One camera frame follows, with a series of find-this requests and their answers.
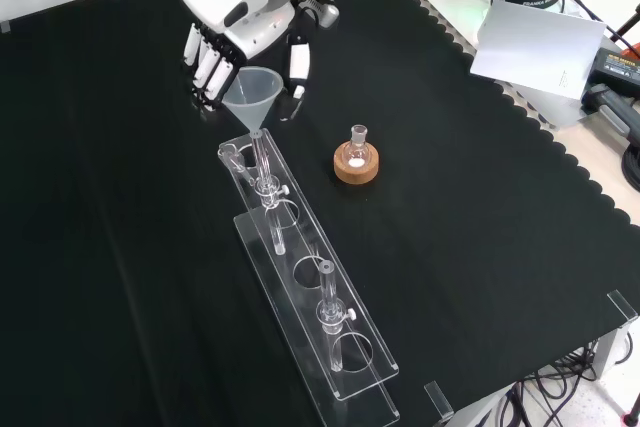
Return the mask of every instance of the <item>table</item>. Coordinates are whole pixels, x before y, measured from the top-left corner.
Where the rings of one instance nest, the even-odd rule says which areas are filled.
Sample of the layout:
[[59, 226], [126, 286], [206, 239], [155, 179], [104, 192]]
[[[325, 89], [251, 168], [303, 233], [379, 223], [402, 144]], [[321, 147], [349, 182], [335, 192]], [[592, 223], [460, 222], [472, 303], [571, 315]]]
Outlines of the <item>table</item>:
[[[336, 1], [300, 118], [269, 126], [400, 365], [399, 425], [432, 425], [426, 383], [460, 410], [621, 325], [638, 229], [412, 0]], [[81, 0], [0, 36], [6, 255], [56, 337], [16, 357], [50, 387], [16, 384], [16, 425], [318, 423], [233, 232], [216, 151], [242, 132], [176, 75], [188, 23], [179, 0]], [[331, 174], [357, 122], [382, 156], [364, 189]]]

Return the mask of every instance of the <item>robot finger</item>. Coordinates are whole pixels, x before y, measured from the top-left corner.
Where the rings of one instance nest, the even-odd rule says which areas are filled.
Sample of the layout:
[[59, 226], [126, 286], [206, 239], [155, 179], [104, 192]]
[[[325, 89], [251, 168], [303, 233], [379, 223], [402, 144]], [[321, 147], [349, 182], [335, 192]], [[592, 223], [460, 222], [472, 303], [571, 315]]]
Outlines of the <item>robot finger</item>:
[[236, 75], [238, 75], [238, 69], [226, 58], [223, 58], [204, 91], [205, 97], [210, 102], [210, 105], [205, 105], [205, 108], [214, 110], [221, 104], [224, 94], [231, 87]]
[[216, 68], [219, 61], [220, 52], [218, 52], [217, 50], [213, 50], [211, 46], [205, 43], [202, 61], [200, 62], [200, 66], [198, 67], [198, 70], [196, 71], [196, 74], [193, 78], [193, 85], [195, 85], [196, 88], [202, 89], [205, 86], [205, 84], [211, 77], [211, 73]]
[[184, 48], [184, 55], [183, 55], [184, 63], [189, 67], [192, 67], [196, 61], [201, 39], [202, 39], [202, 34], [196, 28], [195, 24], [191, 24], [191, 30], [189, 31], [189, 38], [187, 39], [187, 45]]
[[200, 39], [200, 50], [198, 51], [198, 65], [202, 65], [202, 62], [204, 62], [204, 58], [207, 55], [207, 52], [211, 48], [212, 48], [211, 44], [209, 44], [206, 41], [203, 35], [202, 38]]

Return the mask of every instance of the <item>glass tube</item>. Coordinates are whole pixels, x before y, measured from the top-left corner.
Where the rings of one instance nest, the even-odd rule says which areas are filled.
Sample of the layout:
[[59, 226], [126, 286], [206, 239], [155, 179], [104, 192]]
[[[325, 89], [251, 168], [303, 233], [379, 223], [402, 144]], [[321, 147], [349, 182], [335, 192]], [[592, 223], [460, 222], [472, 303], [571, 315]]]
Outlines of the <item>glass tube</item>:
[[271, 187], [271, 170], [261, 131], [251, 132], [251, 145], [256, 158], [256, 167], [258, 167], [258, 187], [267, 193]]
[[282, 237], [282, 224], [276, 212], [278, 205], [279, 204], [276, 203], [272, 207], [267, 207], [265, 215], [267, 216], [267, 223], [269, 224], [271, 240], [273, 241], [273, 248], [276, 251], [276, 255], [284, 255], [287, 249], [284, 246], [284, 238]]
[[323, 260], [320, 271], [320, 289], [322, 290], [322, 313], [327, 320], [335, 318], [338, 311], [338, 293], [336, 291], [336, 267], [330, 260]]

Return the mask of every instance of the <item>clear acrylic stand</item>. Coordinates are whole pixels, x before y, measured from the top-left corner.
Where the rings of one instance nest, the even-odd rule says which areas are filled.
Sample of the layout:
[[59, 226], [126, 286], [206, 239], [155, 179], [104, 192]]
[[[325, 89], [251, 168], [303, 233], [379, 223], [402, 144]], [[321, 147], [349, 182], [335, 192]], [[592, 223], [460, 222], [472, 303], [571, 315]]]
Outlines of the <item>clear acrylic stand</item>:
[[324, 424], [396, 422], [383, 382], [398, 365], [269, 132], [218, 154], [248, 210], [236, 228]]

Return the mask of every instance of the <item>black cable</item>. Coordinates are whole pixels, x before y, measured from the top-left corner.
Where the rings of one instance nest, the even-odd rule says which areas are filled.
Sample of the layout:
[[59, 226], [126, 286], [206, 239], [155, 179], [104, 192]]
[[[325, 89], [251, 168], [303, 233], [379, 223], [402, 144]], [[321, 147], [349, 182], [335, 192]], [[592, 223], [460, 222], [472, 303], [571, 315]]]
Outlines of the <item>black cable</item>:
[[[605, 23], [603, 22], [603, 20], [602, 20], [600, 17], [598, 17], [596, 14], [594, 14], [591, 10], [589, 10], [589, 8], [588, 8], [586, 5], [584, 5], [584, 3], [583, 3], [581, 0], [573, 0], [573, 1], [574, 1], [576, 4], [578, 4], [580, 7], [582, 7], [582, 8], [584, 9], [584, 11], [585, 11], [587, 14], [589, 14], [589, 16], [590, 16], [593, 20], [597, 20], [598, 22], [602, 22], [603, 24], [605, 24]], [[631, 52], [633, 52], [634, 54], [636, 54], [636, 55], [638, 56], [638, 58], [640, 58], [640, 52], [638, 52], [638, 50], [637, 50], [633, 45], [631, 45], [629, 42], [627, 42], [627, 41], [626, 41], [626, 39], [625, 39], [624, 37], [622, 37], [620, 34], [618, 34], [615, 30], [613, 30], [613, 29], [612, 29], [611, 27], [609, 27], [607, 24], [605, 24], [605, 26], [606, 26], [607, 30], [613, 34], [613, 37], [614, 37], [616, 40], [619, 40], [620, 42], [622, 42], [624, 45], [626, 45], [626, 46], [629, 48], [629, 50], [630, 50]]]
[[615, 365], [624, 364], [627, 360], [631, 358], [631, 354], [633, 354], [633, 339], [631, 338], [631, 334], [627, 332], [627, 338], [629, 339], [629, 352], [624, 356], [624, 359], [619, 360], [615, 363]]
[[594, 14], [586, 5], [584, 5], [584, 2], [582, 2], [581, 0], [573, 0], [573, 1], [576, 4], [578, 4], [580, 7], [582, 7], [584, 9], [584, 11], [587, 14], [589, 14], [589, 16], [593, 20], [597, 20], [598, 22], [602, 22], [605, 25], [605, 27], [607, 28], [607, 30], [613, 34], [614, 38], [616, 38], [617, 40], [622, 42], [624, 45], [626, 45], [629, 48], [629, 50], [631, 50], [631, 52], [633, 52], [634, 54], [636, 54], [638, 56], [638, 58], [640, 58], [640, 53], [636, 50], [636, 48], [633, 45], [631, 45], [629, 42], [627, 42], [620, 34], [618, 34], [618, 32], [616, 32], [610, 26], [608, 26], [600, 17], [598, 17], [596, 14]]
[[311, 7], [303, 7], [302, 9], [300, 9], [300, 11], [298, 12], [298, 15], [296, 15], [296, 21], [300, 20], [300, 18], [305, 12], [311, 12], [313, 16], [313, 20], [316, 24], [316, 30], [318, 30], [320, 28], [320, 17], [318, 17], [318, 13], [315, 10], [313, 10]]
[[487, 415], [485, 415], [482, 420], [480, 421], [480, 423], [478, 425], [476, 425], [476, 427], [484, 427], [484, 424], [487, 423], [487, 420], [489, 420], [489, 416], [491, 415], [491, 411], [487, 412]]
[[509, 393], [511, 391], [507, 392], [507, 400], [504, 402], [504, 405], [502, 406], [502, 413], [500, 414], [500, 427], [504, 427], [504, 416], [507, 413], [507, 407], [509, 406]]

